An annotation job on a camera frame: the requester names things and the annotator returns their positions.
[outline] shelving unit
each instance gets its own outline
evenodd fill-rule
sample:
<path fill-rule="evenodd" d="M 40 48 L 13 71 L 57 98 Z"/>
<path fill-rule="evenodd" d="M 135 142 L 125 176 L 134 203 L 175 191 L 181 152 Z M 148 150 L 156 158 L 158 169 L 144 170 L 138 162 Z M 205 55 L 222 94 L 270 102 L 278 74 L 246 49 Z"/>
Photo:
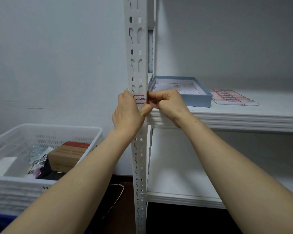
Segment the shelving unit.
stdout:
<path fill-rule="evenodd" d="M 293 0 L 276 2 L 124 0 L 128 88 L 146 97 L 155 75 L 190 76 L 258 102 L 188 108 L 293 191 Z M 132 151 L 137 233 L 145 233 L 147 201 L 225 208 L 188 138 L 159 110 Z"/>

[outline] storage basket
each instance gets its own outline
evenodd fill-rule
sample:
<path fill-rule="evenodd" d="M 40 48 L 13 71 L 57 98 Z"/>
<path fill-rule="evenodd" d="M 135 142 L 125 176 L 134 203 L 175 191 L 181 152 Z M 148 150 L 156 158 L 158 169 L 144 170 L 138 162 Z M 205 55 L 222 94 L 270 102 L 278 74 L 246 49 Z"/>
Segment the storage basket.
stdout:
<path fill-rule="evenodd" d="M 81 160 L 102 141 L 102 128 L 23 124 L 0 135 L 0 159 L 25 158 L 33 145 L 56 148 L 67 141 L 90 143 Z M 0 176 L 0 214 L 19 215 L 56 181 Z"/>

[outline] label sticker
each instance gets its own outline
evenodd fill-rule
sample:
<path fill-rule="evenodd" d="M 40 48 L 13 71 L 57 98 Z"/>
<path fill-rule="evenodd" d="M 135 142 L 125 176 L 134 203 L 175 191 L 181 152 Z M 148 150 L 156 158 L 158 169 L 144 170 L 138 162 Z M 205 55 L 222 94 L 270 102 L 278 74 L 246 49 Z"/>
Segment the label sticker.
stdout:
<path fill-rule="evenodd" d="M 135 100 L 136 104 L 144 104 L 146 102 L 144 95 L 133 95 L 133 99 Z"/>

